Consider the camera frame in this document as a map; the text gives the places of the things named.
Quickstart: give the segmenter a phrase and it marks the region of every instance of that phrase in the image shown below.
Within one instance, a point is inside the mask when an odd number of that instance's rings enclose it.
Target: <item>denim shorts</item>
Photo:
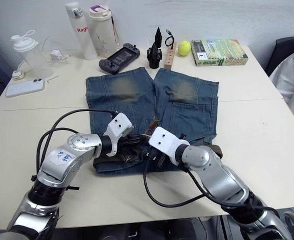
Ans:
[[[89,108],[124,113],[134,126],[130,134],[143,134],[159,120],[159,126],[176,136],[186,134],[190,144],[211,144],[216,136],[218,82],[190,77],[161,68],[153,80],[144,67],[117,75],[89,77],[86,80]],[[102,135],[110,115],[90,112],[91,133]],[[140,174],[145,163],[100,162],[96,172],[104,176]],[[178,170],[170,162],[161,169],[150,166],[150,172]]]

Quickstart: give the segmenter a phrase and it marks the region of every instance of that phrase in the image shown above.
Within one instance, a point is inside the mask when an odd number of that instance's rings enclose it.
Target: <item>white thermos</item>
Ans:
[[[93,60],[98,55],[92,43],[88,25],[83,16],[82,9],[77,1],[69,2],[65,5],[69,20],[73,30],[76,33],[79,44],[83,50],[85,59]]]
[[[89,17],[92,20],[90,34],[93,43],[98,54],[107,58],[117,50],[111,11],[105,5],[92,6]]]
[[[20,53],[35,75],[45,79],[53,74],[53,70],[42,56],[39,43],[33,38],[28,37],[34,33],[34,30],[30,30],[23,36],[14,35],[11,37],[11,41],[13,42],[14,50]]]

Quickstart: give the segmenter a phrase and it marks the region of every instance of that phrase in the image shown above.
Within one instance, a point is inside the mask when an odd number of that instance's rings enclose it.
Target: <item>wooden block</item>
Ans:
[[[168,47],[168,53],[166,57],[165,62],[165,69],[171,70],[172,64],[173,64],[173,58],[175,57],[176,52],[176,42],[173,43],[173,48],[171,49],[171,46]]]

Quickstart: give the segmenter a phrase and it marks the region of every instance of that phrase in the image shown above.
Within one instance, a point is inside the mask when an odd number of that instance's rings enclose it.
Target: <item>tennis ball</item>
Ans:
[[[190,49],[190,43],[188,41],[182,41],[181,43],[179,43],[178,53],[181,56],[187,56],[190,52]]]

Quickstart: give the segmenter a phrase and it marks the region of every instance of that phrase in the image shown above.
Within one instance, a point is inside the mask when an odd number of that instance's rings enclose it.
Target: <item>book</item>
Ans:
[[[235,39],[193,40],[191,52],[196,66],[245,65],[248,61]]]

